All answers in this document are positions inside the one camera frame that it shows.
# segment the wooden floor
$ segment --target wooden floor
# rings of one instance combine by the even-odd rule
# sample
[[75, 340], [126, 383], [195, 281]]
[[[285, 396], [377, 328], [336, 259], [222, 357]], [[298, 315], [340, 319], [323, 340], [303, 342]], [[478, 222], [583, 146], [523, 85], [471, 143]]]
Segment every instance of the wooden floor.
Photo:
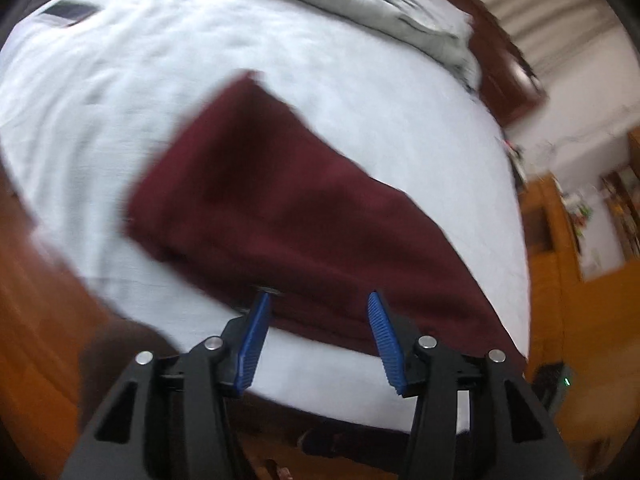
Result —
[[[0, 420], [41, 478], [57, 479], [75, 445], [78, 356], [113, 317], [47, 246], [0, 164]], [[266, 459], [286, 464], [296, 480], [395, 478], [299, 452], [296, 439], [319, 423], [315, 415], [252, 396], [235, 401], [229, 413], [261, 479], [271, 478]]]
[[79, 351], [109, 318], [0, 168], [0, 419], [45, 478], [58, 477], [76, 441]]

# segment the wooden furniture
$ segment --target wooden furniture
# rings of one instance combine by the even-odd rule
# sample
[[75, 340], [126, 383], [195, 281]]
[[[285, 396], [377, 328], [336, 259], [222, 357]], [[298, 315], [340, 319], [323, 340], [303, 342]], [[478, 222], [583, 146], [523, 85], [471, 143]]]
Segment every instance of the wooden furniture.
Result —
[[628, 136], [631, 168], [640, 176], [640, 126], [631, 130]]
[[628, 134], [631, 161], [602, 177], [606, 199], [626, 260], [640, 258], [640, 128]]
[[78, 354], [110, 315], [25, 213], [0, 167], [0, 419], [35, 471], [75, 444]]
[[584, 472], [621, 449], [640, 416], [640, 260], [584, 282], [554, 180], [520, 197], [531, 279], [527, 379], [541, 365], [574, 371], [556, 424]]
[[574, 232], [552, 176], [529, 184], [520, 211], [530, 273], [531, 326], [526, 378], [562, 360], [562, 290], [580, 282]]

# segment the blue gripper pad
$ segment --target blue gripper pad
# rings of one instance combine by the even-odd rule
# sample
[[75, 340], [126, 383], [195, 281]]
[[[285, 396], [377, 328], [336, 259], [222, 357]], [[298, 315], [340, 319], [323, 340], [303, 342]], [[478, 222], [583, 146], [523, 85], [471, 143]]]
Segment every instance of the blue gripper pad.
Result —
[[405, 393], [407, 380], [404, 373], [404, 351], [396, 337], [389, 313], [377, 292], [369, 295], [367, 305], [369, 324], [378, 346], [378, 354], [385, 367], [386, 378], [398, 395]]
[[269, 320], [271, 319], [270, 295], [262, 293], [251, 309], [248, 325], [238, 351], [238, 368], [234, 389], [238, 394], [245, 391], [254, 382], [255, 370], [267, 337]]

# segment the white wall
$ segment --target white wall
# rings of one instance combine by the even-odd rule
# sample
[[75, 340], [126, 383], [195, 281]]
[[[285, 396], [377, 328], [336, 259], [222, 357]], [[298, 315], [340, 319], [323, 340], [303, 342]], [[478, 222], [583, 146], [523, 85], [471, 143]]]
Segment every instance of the white wall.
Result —
[[527, 173], [551, 171], [564, 190], [598, 186], [602, 174], [628, 161], [625, 134], [640, 123], [640, 66], [623, 27], [565, 64], [545, 88], [548, 103], [507, 131], [525, 150]]
[[481, 1], [540, 77], [619, 23], [606, 0]]

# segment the white bedsheet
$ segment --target white bedsheet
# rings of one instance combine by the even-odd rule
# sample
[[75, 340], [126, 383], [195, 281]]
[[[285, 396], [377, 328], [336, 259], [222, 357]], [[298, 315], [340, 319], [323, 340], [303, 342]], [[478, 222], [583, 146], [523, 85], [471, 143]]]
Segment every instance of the white bedsheet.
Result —
[[[37, 16], [0, 54], [0, 142], [28, 207], [87, 287], [189, 349], [236, 314], [122, 232], [130, 187], [239, 70], [291, 104], [446, 232], [517, 348], [529, 343], [526, 254], [500, 130], [420, 51], [294, 0], [81, 0]], [[408, 430], [377, 357], [270, 329], [252, 391], [309, 412]], [[459, 428], [468, 425], [461, 406]]]

